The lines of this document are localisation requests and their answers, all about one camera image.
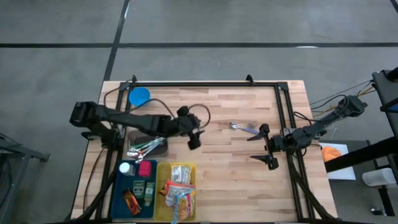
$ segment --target blue plastic lid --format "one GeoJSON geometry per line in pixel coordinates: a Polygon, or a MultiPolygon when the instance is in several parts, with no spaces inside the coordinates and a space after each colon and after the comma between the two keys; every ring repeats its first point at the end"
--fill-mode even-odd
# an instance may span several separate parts
{"type": "Polygon", "coordinates": [[[134,106],[139,106],[150,99],[150,92],[145,87],[136,87],[132,89],[129,95],[129,101],[134,106]]]}

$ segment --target green package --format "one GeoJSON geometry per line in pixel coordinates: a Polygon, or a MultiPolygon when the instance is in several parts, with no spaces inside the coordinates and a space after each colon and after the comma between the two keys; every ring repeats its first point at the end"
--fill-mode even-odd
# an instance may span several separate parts
{"type": "Polygon", "coordinates": [[[144,206],[150,206],[150,204],[152,203],[152,198],[154,197],[154,189],[155,183],[148,182],[147,188],[145,189],[144,206]]]}
{"type": "Polygon", "coordinates": [[[136,199],[144,198],[145,181],[135,180],[132,182],[132,193],[136,199]]]}

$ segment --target wooden table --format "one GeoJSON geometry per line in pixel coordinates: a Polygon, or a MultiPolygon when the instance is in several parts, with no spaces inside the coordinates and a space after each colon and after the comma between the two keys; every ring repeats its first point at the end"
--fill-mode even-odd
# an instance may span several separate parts
{"type": "MultiPolygon", "coordinates": [[[[103,104],[103,95],[118,87],[119,83],[104,82],[100,104],[103,104]]],[[[304,82],[288,81],[288,84],[294,111],[311,118],[304,82]]],[[[151,98],[164,101],[174,113],[180,106],[190,106],[195,103],[203,103],[211,111],[211,122],[205,128],[205,133],[200,136],[202,143],[200,148],[189,150],[188,138],[169,138],[169,154],[155,158],[158,162],[194,162],[197,165],[197,222],[297,221],[285,153],[274,154],[278,158],[279,168],[269,171],[263,162],[249,157],[266,153],[264,141],[247,142],[246,139],[252,136],[251,133],[229,127],[230,121],[247,126],[250,120],[256,120],[259,124],[267,123],[270,126],[270,136],[279,133],[280,120],[273,88],[253,86],[150,87],[148,89],[151,92],[151,98]]],[[[106,102],[108,107],[115,107],[117,94],[118,92],[115,91],[108,95],[106,102]]],[[[134,113],[168,114],[158,102],[152,102],[135,110],[134,113]]],[[[206,121],[207,115],[203,108],[193,108],[192,113],[195,113],[202,121],[206,121]]],[[[307,121],[297,119],[298,127],[305,125],[308,125],[307,121]]],[[[100,151],[99,141],[89,143],[73,205],[72,218],[82,213],[85,187],[100,151]]],[[[91,180],[87,205],[100,189],[105,154],[103,153],[99,160],[91,180]]],[[[308,147],[304,161],[311,191],[327,211],[336,217],[336,208],[319,147],[308,147]]],[[[104,217],[108,211],[110,192],[111,189],[104,201],[104,217]]],[[[300,198],[302,208],[306,211],[303,194],[300,194],[300,198]]]]}

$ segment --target snack bag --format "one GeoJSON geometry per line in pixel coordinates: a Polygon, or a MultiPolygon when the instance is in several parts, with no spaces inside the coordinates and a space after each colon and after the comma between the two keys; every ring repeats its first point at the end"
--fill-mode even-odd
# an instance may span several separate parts
{"type": "Polygon", "coordinates": [[[171,181],[178,184],[190,184],[193,166],[177,165],[171,163],[171,181]]]}
{"type": "Polygon", "coordinates": [[[171,207],[174,206],[175,196],[181,195],[182,193],[195,189],[195,185],[192,184],[176,184],[171,180],[166,181],[164,189],[160,190],[160,194],[166,197],[166,205],[171,207]]]}
{"type": "Polygon", "coordinates": [[[172,224],[192,217],[195,213],[196,190],[191,189],[175,196],[172,224]]]}

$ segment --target gray floor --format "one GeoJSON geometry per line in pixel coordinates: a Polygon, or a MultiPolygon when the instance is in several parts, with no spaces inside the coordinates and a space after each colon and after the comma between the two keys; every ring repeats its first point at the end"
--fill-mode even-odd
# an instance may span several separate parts
{"type": "MultiPolygon", "coordinates": [[[[122,4],[2,0],[0,43],[112,42],[122,4]]],[[[135,0],[121,42],[393,42],[397,21],[388,0],[135,0]]],[[[30,165],[14,223],[61,221],[70,211],[86,141],[68,119],[74,102],[98,100],[109,53],[0,49],[0,132],[51,153],[47,164],[30,165]]],[[[119,49],[111,80],[133,74],[140,80],[242,80],[251,74],[257,80],[305,80],[315,101],[398,66],[396,58],[397,48],[119,49]]],[[[369,104],[365,114],[336,123],[325,139],[376,142],[392,135],[377,95],[363,100],[369,104]]],[[[344,188],[333,193],[339,211],[369,206],[359,200],[344,207],[344,188]]],[[[339,212],[348,220],[361,215],[339,212]]]]}

